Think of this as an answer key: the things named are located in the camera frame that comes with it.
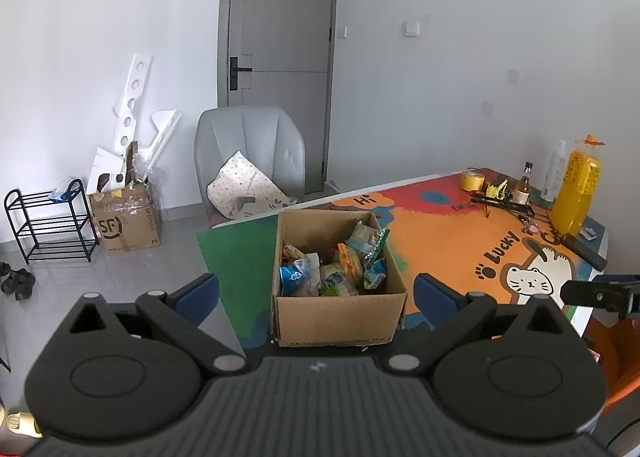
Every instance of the ribbed black surface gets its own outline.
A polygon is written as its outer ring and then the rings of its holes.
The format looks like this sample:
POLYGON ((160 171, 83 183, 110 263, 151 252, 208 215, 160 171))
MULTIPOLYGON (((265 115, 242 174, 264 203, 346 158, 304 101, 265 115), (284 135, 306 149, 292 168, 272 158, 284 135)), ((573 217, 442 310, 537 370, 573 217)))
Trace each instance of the ribbed black surface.
MULTIPOLYGON (((526 422, 526 412, 522 413, 526 422)), ((257 371, 215 381, 164 432, 111 447, 54 438, 31 457, 605 456, 587 437, 555 445, 498 443, 457 426, 417 379, 370 358, 265 358, 257 371)))

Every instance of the white cat drawing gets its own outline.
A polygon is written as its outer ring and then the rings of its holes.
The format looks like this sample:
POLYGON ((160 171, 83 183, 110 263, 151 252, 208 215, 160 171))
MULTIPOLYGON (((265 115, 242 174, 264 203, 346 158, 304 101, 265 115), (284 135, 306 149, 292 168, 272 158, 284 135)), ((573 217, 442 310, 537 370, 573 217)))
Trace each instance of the white cat drawing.
POLYGON ((503 286, 513 293, 511 303, 523 304, 529 296, 546 294, 562 309, 560 288, 567 280, 574 280, 573 263, 551 246, 540 246, 528 237, 522 242, 532 255, 522 265, 508 263, 500 274, 503 286))

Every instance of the cardboard box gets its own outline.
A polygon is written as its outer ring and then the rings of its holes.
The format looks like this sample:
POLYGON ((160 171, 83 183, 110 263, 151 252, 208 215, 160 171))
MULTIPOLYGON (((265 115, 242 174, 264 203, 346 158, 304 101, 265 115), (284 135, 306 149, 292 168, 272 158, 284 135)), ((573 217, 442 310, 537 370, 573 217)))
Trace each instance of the cardboard box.
POLYGON ((92 215, 107 253, 135 251, 160 245, 158 211, 151 188, 136 184, 89 196, 92 215))
POLYGON ((385 246, 385 294, 349 297, 280 296, 282 246, 305 253, 324 251, 347 240, 356 223, 380 229, 371 212, 286 210, 278 215, 271 284, 271 331, 281 347, 308 345, 377 345, 390 342, 404 311, 406 289, 398 266, 385 246))

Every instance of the cat face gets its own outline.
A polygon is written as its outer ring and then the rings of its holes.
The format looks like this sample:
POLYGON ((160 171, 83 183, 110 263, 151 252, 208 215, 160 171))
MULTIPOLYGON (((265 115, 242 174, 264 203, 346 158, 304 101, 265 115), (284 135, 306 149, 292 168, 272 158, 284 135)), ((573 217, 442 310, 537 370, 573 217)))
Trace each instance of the cat face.
POLYGON ((535 267, 533 269, 512 267, 507 272, 507 285, 516 293, 526 296, 552 294, 554 292, 551 281, 535 267))

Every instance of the tape roll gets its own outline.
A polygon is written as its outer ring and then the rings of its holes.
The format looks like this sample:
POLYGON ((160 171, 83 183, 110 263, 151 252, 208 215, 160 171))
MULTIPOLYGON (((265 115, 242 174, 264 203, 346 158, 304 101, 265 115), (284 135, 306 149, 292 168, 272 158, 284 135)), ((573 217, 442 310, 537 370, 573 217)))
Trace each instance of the tape roll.
POLYGON ((467 170, 462 173, 460 188, 465 192, 478 192, 482 188, 483 183, 484 176, 482 174, 478 174, 478 172, 473 172, 472 170, 467 170))

